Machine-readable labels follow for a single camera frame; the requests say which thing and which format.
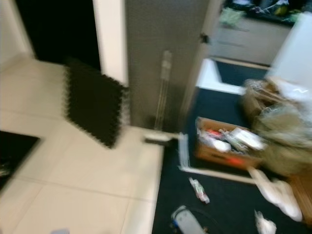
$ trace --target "black cord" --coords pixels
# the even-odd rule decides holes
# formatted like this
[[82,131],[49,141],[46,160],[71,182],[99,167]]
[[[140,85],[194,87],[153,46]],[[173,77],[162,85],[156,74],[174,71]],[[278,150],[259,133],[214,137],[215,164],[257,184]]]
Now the black cord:
[[176,216],[177,216],[178,213],[180,213],[180,212],[182,212],[182,211],[185,211],[185,210],[193,211],[193,212],[199,213],[199,214],[201,214],[202,216],[204,216],[205,218],[210,219],[210,220],[214,223],[214,225],[218,228],[219,233],[224,234],[224,232],[223,232],[223,230],[221,229],[219,223],[218,223],[214,218],[212,218],[208,213],[203,212],[203,211],[201,211],[201,210],[199,210],[199,209],[195,209],[195,208],[184,208],[184,209],[181,209],[181,210],[179,210],[179,211],[175,214],[174,219],[176,219]]

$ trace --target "cardboard box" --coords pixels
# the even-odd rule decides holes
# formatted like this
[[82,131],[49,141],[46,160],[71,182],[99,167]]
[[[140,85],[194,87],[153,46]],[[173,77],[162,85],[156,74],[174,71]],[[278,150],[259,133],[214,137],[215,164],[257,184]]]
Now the cardboard box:
[[[237,125],[201,117],[198,120],[198,127],[200,130],[212,129],[215,131],[219,131],[219,129],[232,131],[237,127],[248,130],[247,128],[240,127]],[[214,148],[211,148],[201,143],[199,140],[197,141],[197,149],[195,155],[196,157],[203,160],[228,165],[231,167],[236,167],[242,170],[246,170],[248,167],[257,168],[262,161],[262,159],[251,155],[240,155],[231,152],[220,152]]]

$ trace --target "dark doorway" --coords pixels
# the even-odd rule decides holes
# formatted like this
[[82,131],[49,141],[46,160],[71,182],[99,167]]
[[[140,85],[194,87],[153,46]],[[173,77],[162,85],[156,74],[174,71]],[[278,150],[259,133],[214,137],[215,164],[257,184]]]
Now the dark doorway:
[[16,0],[37,59],[64,64],[68,56],[100,70],[92,0]]

